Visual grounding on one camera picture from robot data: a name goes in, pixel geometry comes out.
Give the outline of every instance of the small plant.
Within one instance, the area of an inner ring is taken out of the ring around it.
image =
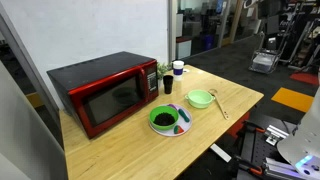
[[[168,72],[170,69],[170,64],[166,65],[165,63],[159,63],[157,64],[157,69],[158,69],[158,79],[162,79],[163,76]]]

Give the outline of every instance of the green bowl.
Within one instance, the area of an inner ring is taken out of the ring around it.
[[[171,125],[168,125],[168,126],[160,126],[160,125],[155,124],[154,121],[155,121],[156,117],[161,113],[171,114],[174,117],[174,123]],[[152,127],[157,130],[160,130],[160,131],[167,131],[167,130],[172,129],[176,125],[178,119],[179,119],[178,111],[170,106],[158,106],[158,107],[154,108],[149,114],[149,121],[150,121]]]
[[[185,98],[188,99],[191,106],[200,109],[207,108],[215,100],[214,96],[204,90],[192,90]]]

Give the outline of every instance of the microwave control panel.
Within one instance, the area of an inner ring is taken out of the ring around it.
[[[154,91],[157,89],[157,74],[156,72],[148,74],[148,88],[149,91]]]

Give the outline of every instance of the wooden table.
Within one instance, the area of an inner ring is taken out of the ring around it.
[[[190,72],[174,82],[172,94],[164,94],[161,87],[155,101],[97,138],[89,140],[79,123],[60,111],[69,179],[173,179],[263,97],[192,66],[185,69]],[[230,120],[223,118],[216,102],[196,109],[184,99],[191,90],[210,88],[218,90]],[[149,112],[165,103],[191,113],[192,127],[184,135],[164,137],[149,127]]]

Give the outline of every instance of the microwave door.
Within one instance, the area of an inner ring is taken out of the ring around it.
[[[115,87],[103,89],[83,101],[85,111],[93,126],[97,126],[126,109],[145,101],[139,75],[125,79]]]
[[[123,119],[148,100],[148,84],[141,67],[107,77],[70,92],[89,137]]]

